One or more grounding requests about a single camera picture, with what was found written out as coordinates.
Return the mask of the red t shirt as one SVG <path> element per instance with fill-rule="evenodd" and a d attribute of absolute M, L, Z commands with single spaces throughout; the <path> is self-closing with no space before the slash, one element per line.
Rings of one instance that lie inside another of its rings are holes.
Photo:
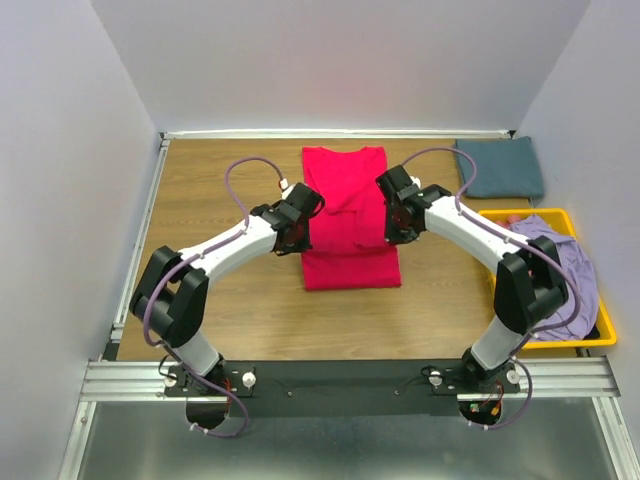
<path fill-rule="evenodd" d="M 305 147 L 302 167 L 305 183 L 325 200 L 310 220 L 312 249 L 301 257 L 305 289 L 401 286 L 399 257 L 385 240 L 386 207 L 376 185 L 387 170 L 385 150 Z"/>

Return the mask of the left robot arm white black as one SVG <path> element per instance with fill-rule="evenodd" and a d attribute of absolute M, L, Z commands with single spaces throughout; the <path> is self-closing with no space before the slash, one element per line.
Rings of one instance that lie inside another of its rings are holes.
<path fill-rule="evenodd" d="M 259 256 L 309 250 L 309 221 L 323 207 L 322 198 L 263 204 L 206 242 L 182 251 L 167 246 L 154 251 L 129 310 L 140 320 L 145 341 L 165 348 L 184 365 L 187 382 L 197 393 L 214 393 L 222 380 L 223 356 L 201 331 L 209 289 Z"/>

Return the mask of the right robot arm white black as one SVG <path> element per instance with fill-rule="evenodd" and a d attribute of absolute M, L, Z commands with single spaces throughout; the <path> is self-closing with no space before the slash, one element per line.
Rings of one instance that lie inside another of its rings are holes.
<path fill-rule="evenodd" d="M 421 189 L 413 180 L 395 186 L 376 180 L 386 207 L 385 240 L 407 244 L 429 232 L 472 255 L 495 276 L 494 317 L 453 370 L 453 384 L 480 392 L 569 299 L 555 243 L 530 239 L 497 226 L 438 185 Z"/>

